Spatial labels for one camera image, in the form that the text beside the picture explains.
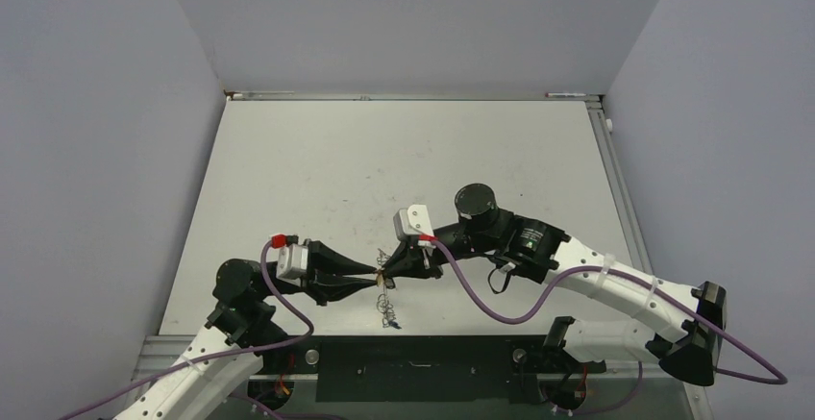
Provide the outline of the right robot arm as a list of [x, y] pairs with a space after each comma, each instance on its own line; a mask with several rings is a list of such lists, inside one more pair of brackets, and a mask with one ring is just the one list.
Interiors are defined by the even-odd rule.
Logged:
[[462, 260], [484, 258], [506, 281], [528, 279], [543, 285], [546, 295], [562, 287], [626, 315], [610, 323], [555, 319], [542, 346], [554, 369], [638, 361], [655, 363], [684, 383], [713, 385], [727, 318], [722, 286], [677, 284], [636, 270], [560, 228], [500, 208], [485, 184], [461, 188], [454, 205], [457, 222], [440, 228], [424, 205], [397, 212], [400, 245], [382, 266], [383, 280], [438, 279], [445, 264], [461, 278]]

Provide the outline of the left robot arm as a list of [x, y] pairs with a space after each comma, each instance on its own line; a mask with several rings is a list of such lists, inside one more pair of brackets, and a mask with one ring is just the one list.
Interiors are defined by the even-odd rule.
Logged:
[[170, 367], [132, 383], [145, 391], [117, 418], [207, 418], [243, 382], [278, 370], [286, 350], [312, 337], [314, 323], [290, 295], [326, 306], [376, 285], [376, 272], [295, 235], [272, 236], [258, 260], [225, 261], [216, 273], [214, 310]]

